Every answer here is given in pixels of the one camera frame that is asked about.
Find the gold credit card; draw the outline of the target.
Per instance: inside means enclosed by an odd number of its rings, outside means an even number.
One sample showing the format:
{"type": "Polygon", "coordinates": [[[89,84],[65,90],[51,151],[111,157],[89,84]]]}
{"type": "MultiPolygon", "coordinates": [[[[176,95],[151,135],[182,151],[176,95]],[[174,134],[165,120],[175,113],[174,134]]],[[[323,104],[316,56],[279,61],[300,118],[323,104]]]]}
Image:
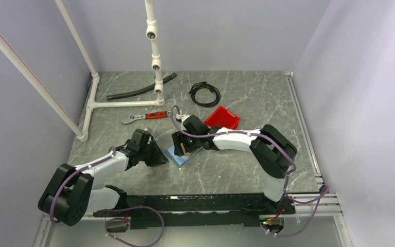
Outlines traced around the gold credit card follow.
{"type": "Polygon", "coordinates": [[[181,144],[181,149],[182,149],[182,152],[183,152],[183,156],[190,157],[190,156],[195,155],[199,151],[201,151],[202,148],[195,148],[195,149],[191,150],[189,148],[186,149],[185,144],[181,144]]]}

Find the blue card holder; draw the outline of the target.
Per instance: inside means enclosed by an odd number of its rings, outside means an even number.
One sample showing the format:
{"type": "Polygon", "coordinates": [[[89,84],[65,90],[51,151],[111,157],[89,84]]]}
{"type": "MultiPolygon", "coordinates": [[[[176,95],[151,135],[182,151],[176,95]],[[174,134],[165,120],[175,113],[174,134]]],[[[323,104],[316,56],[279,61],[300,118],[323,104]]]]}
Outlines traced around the blue card holder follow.
{"type": "Polygon", "coordinates": [[[171,146],[165,151],[165,155],[173,162],[173,164],[181,170],[182,167],[196,156],[203,148],[199,148],[191,153],[186,153],[184,156],[177,156],[174,154],[174,146],[171,146]]]}

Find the red plastic bin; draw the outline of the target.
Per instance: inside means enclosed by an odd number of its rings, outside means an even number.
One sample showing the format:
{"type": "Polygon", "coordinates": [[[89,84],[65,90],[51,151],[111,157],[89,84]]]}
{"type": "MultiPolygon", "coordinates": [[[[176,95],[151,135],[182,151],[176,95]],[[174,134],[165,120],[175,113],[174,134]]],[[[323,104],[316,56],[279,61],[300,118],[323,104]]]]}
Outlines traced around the red plastic bin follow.
{"type": "Polygon", "coordinates": [[[232,113],[227,108],[220,105],[205,121],[209,127],[225,127],[228,129],[236,129],[241,118],[232,113]]]}

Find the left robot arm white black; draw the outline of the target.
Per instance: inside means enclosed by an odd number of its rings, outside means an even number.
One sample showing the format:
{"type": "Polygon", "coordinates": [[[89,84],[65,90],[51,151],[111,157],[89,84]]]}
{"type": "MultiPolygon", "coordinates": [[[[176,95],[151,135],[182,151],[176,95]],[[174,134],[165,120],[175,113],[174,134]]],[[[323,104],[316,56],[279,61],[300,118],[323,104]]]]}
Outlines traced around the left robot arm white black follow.
{"type": "Polygon", "coordinates": [[[113,185],[102,189],[93,187],[140,162],[148,167],[168,162],[147,129],[136,129],[125,144],[110,147],[107,155],[94,161],[77,166],[60,165],[41,195],[38,209],[48,214],[51,222],[62,222],[67,226],[73,226],[84,215],[96,212],[121,216],[128,206],[127,193],[113,185]]]}

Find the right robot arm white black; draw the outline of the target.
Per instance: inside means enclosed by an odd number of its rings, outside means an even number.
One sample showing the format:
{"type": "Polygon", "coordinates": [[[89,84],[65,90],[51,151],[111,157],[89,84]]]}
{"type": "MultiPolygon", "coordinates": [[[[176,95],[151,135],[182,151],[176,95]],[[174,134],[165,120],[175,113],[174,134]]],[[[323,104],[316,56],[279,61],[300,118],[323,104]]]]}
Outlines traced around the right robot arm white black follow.
{"type": "Polygon", "coordinates": [[[274,126],[264,125],[255,130],[234,130],[221,126],[211,128],[197,116],[191,115],[172,134],[172,140],[176,156],[184,156],[200,148],[251,153],[266,173],[263,208],[270,214],[282,208],[289,169],[295,167],[298,150],[274,126]]]}

